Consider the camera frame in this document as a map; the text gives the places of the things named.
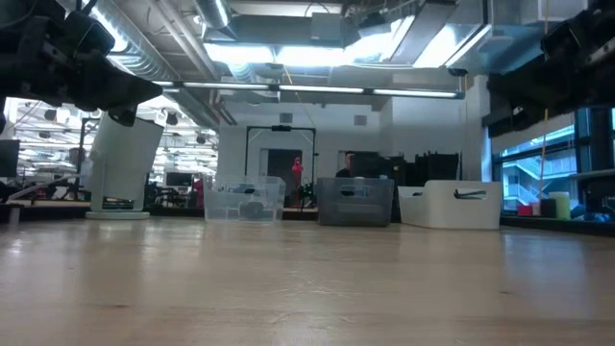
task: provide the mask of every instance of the white wall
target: white wall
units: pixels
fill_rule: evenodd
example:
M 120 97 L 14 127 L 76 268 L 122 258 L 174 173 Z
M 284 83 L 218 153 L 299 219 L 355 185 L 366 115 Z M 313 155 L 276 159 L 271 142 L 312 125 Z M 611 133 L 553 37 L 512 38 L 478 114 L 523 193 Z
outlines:
M 293 127 L 315 128 L 316 177 L 333 177 L 337 172 L 337 156 L 340 151 L 378 151 L 380 147 L 380 113 L 369 106 L 298 104 L 262 104 L 252 107 L 246 104 L 227 104 L 240 126 L 222 127 L 218 157 L 218 175 L 243 175 L 245 165 L 246 126 L 271 126 L 279 124 L 280 112 L 293 113 Z M 367 115 L 367 126 L 354 125 L 355 115 Z M 298 132 L 272 133 L 258 130 L 250 132 L 248 175 L 259 175 L 264 162 L 263 149 L 296 149 L 303 151 L 304 177 L 311 178 L 311 144 Z M 311 133 L 303 132 L 311 139 Z
M 391 98 L 381 112 L 368 106 L 300 104 L 227 104 L 241 126 L 220 130 L 218 174 L 242 175 L 246 125 L 279 124 L 280 112 L 292 112 L 293 127 L 315 127 L 316 176 L 332 177 L 338 169 L 340 151 L 380 152 L 385 156 L 404 154 L 408 161 L 428 151 L 464 154 L 464 179 L 483 180 L 490 175 L 491 150 L 480 119 L 489 113 L 486 77 L 477 77 L 466 100 Z M 366 127 L 354 125 L 354 116 L 368 116 Z M 304 152 L 304 177 L 311 171 L 311 146 L 295 133 L 264 131 L 250 143 L 248 174 L 259 174 L 262 149 L 299 149 Z
M 393 153 L 408 161 L 428 151 L 453 154 L 460 151 L 459 107 L 461 100 L 393 99 Z

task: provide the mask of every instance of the ceiling light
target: ceiling light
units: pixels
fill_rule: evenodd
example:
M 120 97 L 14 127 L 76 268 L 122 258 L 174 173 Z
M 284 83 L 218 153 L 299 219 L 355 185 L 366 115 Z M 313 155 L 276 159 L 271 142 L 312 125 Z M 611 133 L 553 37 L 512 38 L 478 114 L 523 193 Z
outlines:
M 215 62 L 267 63 L 273 62 L 271 49 L 262 45 L 223 45 L 205 43 L 209 57 Z
M 479 41 L 491 31 L 491 24 L 487 24 L 482 28 L 478 34 L 476 34 L 468 43 L 466 43 L 461 49 L 459 49 L 446 63 L 447 67 L 451 67 L 461 57 L 466 55 Z
M 346 47 L 344 54 L 348 57 L 349 61 L 355 61 L 357 59 L 366 59 L 379 55 L 386 44 L 392 38 L 391 33 L 373 34 L 368 37 L 363 37 L 352 45 Z
M 395 21 L 391 24 L 391 31 L 395 34 L 393 34 L 393 37 L 389 41 L 388 45 L 382 51 L 380 58 L 381 62 L 390 60 L 393 54 L 395 54 L 395 51 L 402 43 L 402 40 L 404 39 L 404 37 L 406 37 L 408 30 L 410 30 L 410 27 L 414 22 L 414 18 L 416 18 L 414 15 L 410 15 L 404 19 L 401 19 L 401 23 Z
M 198 88 L 217 88 L 223 90 L 268 90 L 268 85 L 260 84 L 242 84 L 242 83 L 198 83 L 187 82 L 184 83 L 184 87 L 198 87 Z
M 374 95 L 381 96 L 414 96 L 414 97 L 433 97 L 433 98 L 456 98 L 456 92 L 445 91 L 426 91 L 426 90 L 395 90 L 395 89 L 374 89 Z
M 413 67 L 440 67 L 456 51 L 455 31 L 446 25 L 425 48 Z
M 316 67 L 316 66 L 341 66 L 350 61 L 342 48 L 325 47 L 284 47 L 277 63 L 288 66 Z
M 54 149 L 72 149 L 79 147 L 79 143 L 49 143 L 49 142 L 25 142 L 22 141 L 19 143 L 19 147 L 21 148 L 54 148 Z M 91 144 L 84 144 L 84 148 L 89 150 L 91 149 Z
M 173 82 L 152 82 L 154 84 L 157 84 L 161 87 L 172 87 L 173 86 Z
M 280 86 L 280 91 L 306 91 L 306 92 L 331 92 L 331 93 L 363 93 L 361 87 L 339 86 Z

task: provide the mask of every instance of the plastic container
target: plastic container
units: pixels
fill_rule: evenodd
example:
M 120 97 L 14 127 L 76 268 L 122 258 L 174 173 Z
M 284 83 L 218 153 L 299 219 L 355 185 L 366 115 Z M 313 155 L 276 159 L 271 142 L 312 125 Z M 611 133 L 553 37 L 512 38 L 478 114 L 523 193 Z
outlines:
M 282 221 L 286 184 L 278 177 L 218 177 L 205 191 L 206 220 Z
M 403 222 L 453 230 L 500 228 L 502 184 L 428 181 L 422 193 L 400 193 Z
M 377 226 L 391 223 L 393 181 L 319 178 L 318 223 L 325 226 Z

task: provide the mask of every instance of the pink object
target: pink object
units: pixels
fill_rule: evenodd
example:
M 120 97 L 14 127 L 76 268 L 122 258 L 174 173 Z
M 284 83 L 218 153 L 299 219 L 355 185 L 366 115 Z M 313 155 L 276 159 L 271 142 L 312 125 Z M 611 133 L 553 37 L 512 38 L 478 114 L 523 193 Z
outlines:
M 531 216 L 531 206 L 519 206 L 519 207 L 517 207 L 517 215 L 519 215 L 519 216 Z
M 540 216 L 540 202 L 530 203 L 531 205 L 531 214 L 533 216 Z

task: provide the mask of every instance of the white column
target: white column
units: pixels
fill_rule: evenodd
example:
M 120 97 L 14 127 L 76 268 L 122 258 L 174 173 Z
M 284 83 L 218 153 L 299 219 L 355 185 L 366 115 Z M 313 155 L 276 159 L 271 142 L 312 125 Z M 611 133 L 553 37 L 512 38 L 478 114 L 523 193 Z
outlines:
M 474 85 L 467 91 L 461 109 L 463 131 L 463 179 L 490 182 L 491 139 L 481 119 L 490 113 L 490 96 L 487 89 L 488 76 L 477 76 Z

